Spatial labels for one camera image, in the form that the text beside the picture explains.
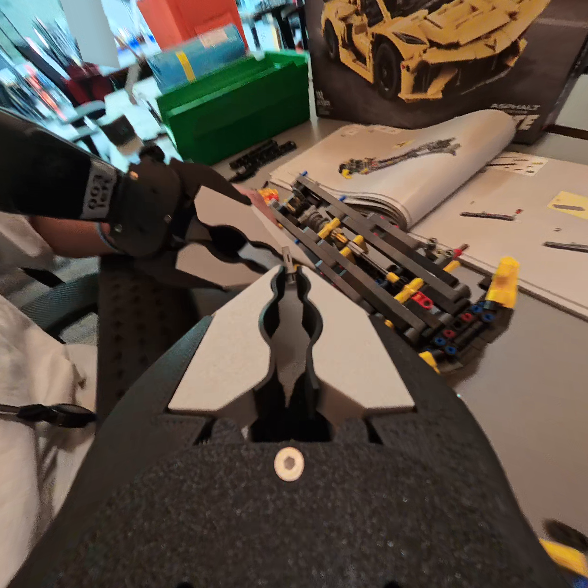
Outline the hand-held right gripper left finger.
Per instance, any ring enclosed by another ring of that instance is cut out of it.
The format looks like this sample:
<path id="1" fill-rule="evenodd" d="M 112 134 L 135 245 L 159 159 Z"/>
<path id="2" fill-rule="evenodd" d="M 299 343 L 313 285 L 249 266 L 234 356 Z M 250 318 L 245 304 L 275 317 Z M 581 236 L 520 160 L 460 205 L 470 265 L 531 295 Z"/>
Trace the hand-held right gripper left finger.
<path id="1" fill-rule="evenodd" d="M 260 410 L 276 373 L 270 342 L 281 299 L 276 266 L 216 311 L 168 410 Z"/>

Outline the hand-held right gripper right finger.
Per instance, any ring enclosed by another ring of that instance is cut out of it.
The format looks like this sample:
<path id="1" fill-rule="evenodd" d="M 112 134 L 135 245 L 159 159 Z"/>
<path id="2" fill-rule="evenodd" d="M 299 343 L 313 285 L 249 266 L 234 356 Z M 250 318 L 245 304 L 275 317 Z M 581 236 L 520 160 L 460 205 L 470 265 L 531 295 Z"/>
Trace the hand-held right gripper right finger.
<path id="1" fill-rule="evenodd" d="M 308 268 L 306 298 L 321 327 L 311 344 L 323 416 L 372 416 L 411 411 L 415 402 L 368 314 Z"/>

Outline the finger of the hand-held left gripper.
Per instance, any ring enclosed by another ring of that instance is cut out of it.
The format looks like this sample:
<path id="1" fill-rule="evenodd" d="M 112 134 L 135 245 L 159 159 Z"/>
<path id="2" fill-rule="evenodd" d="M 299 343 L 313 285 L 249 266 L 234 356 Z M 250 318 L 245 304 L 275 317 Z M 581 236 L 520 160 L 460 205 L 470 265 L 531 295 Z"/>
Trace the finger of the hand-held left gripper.
<path id="1" fill-rule="evenodd" d="M 238 199 L 212 187 L 198 185 L 198 189 L 194 190 L 194 205 L 198 221 L 209 233 L 212 229 L 230 229 L 242 237 L 246 244 L 269 249 L 278 261 L 282 248 L 289 246 L 296 265 L 315 270 L 315 263 L 307 254 L 246 198 Z M 228 254 L 219 251 L 219 246 L 209 244 L 223 258 L 229 259 Z M 252 262 L 264 267 L 257 260 Z"/>
<path id="2" fill-rule="evenodd" d="M 222 290 L 245 289 L 261 280 L 282 276 L 282 267 L 265 269 L 240 256 L 226 260 L 208 243 L 192 242 L 176 255 L 175 269 Z"/>

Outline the lego car chassis model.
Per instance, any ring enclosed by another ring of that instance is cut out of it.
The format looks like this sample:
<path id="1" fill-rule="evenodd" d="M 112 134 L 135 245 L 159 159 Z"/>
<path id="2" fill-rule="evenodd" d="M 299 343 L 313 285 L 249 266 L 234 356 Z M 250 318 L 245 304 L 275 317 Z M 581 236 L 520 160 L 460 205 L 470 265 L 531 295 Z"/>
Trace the lego car chassis model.
<path id="1" fill-rule="evenodd" d="M 407 342 L 431 367 L 448 373 L 481 356 L 511 325 L 520 265 L 503 257 L 492 276 L 470 288 L 455 277 L 468 245 L 443 249 L 383 216 L 353 209 L 306 175 L 281 202 L 259 191 L 280 226 L 326 280 Z"/>

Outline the lego instruction booklet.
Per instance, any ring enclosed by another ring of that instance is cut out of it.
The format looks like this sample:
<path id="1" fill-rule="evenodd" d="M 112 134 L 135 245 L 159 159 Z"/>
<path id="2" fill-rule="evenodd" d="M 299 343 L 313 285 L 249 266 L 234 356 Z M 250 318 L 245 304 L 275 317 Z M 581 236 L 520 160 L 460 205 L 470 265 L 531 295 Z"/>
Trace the lego instruction booklet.
<path id="1" fill-rule="evenodd" d="M 515 258 L 524 292 L 587 319 L 587 164 L 509 151 L 514 129 L 496 110 L 417 130 L 346 125 L 270 182 L 304 175 L 416 238 L 465 243 L 466 265 L 486 274 Z"/>

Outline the lego set box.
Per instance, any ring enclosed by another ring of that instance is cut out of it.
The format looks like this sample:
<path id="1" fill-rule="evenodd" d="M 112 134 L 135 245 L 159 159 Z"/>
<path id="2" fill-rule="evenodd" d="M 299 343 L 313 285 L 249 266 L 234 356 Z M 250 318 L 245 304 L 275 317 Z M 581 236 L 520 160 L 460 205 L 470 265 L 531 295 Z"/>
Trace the lego set box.
<path id="1" fill-rule="evenodd" d="M 530 145 L 587 65 L 587 1 L 306 1 L 316 113 L 405 129 L 483 109 Z"/>

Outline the person's left hand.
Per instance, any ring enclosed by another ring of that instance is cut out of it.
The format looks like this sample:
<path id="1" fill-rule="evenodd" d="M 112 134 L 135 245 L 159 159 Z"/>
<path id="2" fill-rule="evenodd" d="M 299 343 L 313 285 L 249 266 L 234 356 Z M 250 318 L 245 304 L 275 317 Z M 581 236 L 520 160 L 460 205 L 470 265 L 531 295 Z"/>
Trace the person's left hand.
<path id="1" fill-rule="evenodd" d="M 258 190 L 249 189 L 235 183 L 233 183 L 232 186 L 241 194 L 249 198 L 252 205 L 257 208 L 264 216 L 266 216 L 271 223 L 273 223 L 275 226 L 279 226 L 279 223 L 273 214 L 273 209 L 265 202 L 263 196 Z"/>

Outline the green plastic bin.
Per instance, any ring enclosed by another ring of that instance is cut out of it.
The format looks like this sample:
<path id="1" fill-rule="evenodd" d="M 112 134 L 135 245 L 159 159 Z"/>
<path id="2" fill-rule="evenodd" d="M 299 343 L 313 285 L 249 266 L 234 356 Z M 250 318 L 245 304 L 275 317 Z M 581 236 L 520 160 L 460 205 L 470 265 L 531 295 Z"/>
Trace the green plastic bin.
<path id="1" fill-rule="evenodd" d="M 309 55 L 246 56 L 156 101 L 180 157 L 215 165 L 309 120 Z"/>

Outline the light blue container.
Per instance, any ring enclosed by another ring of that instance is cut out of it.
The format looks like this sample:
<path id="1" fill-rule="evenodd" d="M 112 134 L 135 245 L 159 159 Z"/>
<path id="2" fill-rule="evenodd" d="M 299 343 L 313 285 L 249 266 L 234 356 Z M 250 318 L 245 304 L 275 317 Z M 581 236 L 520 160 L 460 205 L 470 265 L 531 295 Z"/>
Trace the light blue container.
<path id="1" fill-rule="evenodd" d="M 147 58 L 162 93 L 189 84 L 246 55 L 237 27 L 229 24 Z"/>

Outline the red tote bag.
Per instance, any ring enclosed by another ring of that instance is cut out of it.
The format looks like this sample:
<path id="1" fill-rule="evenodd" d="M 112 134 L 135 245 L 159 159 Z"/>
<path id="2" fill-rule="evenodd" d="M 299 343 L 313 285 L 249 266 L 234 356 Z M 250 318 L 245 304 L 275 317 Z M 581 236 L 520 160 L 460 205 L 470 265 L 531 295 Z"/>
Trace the red tote bag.
<path id="1" fill-rule="evenodd" d="M 137 1 L 136 4 L 162 50 L 231 24 L 247 43 L 236 1 Z"/>

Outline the person's white shirt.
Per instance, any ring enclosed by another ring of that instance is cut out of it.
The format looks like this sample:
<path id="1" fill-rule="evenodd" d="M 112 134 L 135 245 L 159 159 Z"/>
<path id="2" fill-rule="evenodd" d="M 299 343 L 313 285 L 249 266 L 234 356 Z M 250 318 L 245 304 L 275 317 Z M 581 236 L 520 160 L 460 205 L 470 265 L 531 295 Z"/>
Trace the person's white shirt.
<path id="1" fill-rule="evenodd" d="M 54 248 L 26 217 L 1 213 L 1 275 L 53 269 L 56 255 L 94 256 L 95 226 L 73 253 Z M 96 407 L 97 349 L 58 342 L 1 296 L 1 404 Z M 95 425 L 63 429 L 1 417 L 1 587 L 61 509 L 93 442 Z"/>

